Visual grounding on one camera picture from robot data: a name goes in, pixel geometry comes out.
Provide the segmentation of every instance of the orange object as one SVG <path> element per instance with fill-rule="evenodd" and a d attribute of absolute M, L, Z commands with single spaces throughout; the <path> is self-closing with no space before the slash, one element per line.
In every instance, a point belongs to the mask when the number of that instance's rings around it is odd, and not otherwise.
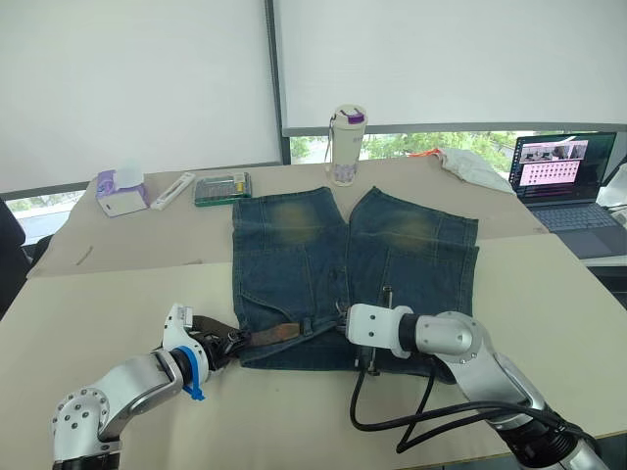
<path fill-rule="evenodd" d="M 426 157 L 427 155 L 435 155 L 439 154 L 440 152 L 440 149 L 431 149 L 425 150 L 424 152 L 418 152 L 417 154 L 408 154 L 408 157 Z"/>

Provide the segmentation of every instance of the belt loop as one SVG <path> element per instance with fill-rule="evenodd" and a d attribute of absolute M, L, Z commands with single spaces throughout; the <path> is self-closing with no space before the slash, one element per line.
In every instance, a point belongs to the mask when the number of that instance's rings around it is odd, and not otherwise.
<path fill-rule="evenodd" d="M 303 318 L 303 336 L 311 336 L 313 333 L 312 319 L 309 317 Z"/>

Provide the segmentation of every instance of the jeans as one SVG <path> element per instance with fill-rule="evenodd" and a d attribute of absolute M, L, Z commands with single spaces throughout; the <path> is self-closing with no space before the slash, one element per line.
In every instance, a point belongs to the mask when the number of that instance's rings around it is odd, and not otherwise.
<path fill-rule="evenodd" d="M 297 322 L 301 335 L 240 353 L 243 366 L 355 370 L 357 348 L 337 326 L 353 304 L 418 314 L 471 315 L 477 220 L 402 201 L 372 188 L 347 224 L 329 188 L 241 200 L 233 206 L 233 303 L 240 328 Z M 380 370 L 428 375 L 419 353 L 379 350 Z M 438 378 L 454 382 L 442 364 Z"/>

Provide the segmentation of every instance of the white roller shade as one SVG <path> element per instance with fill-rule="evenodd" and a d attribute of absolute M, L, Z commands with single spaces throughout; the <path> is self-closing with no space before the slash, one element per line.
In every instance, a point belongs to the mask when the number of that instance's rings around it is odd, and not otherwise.
<path fill-rule="evenodd" d="M 278 162 L 263 0 L 0 2 L 0 192 Z"/>
<path fill-rule="evenodd" d="M 342 103 L 369 124 L 627 123 L 625 0 L 277 0 L 283 132 Z"/>

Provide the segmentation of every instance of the laptop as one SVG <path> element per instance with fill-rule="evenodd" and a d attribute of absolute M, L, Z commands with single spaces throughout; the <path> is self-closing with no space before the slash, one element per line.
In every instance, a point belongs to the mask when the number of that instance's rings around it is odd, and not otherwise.
<path fill-rule="evenodd" d="M 596 132 L 516 140 L 511 187 L 579 259 L 627 254 L 627 231 L 595 203 L 615 137 Z"/>

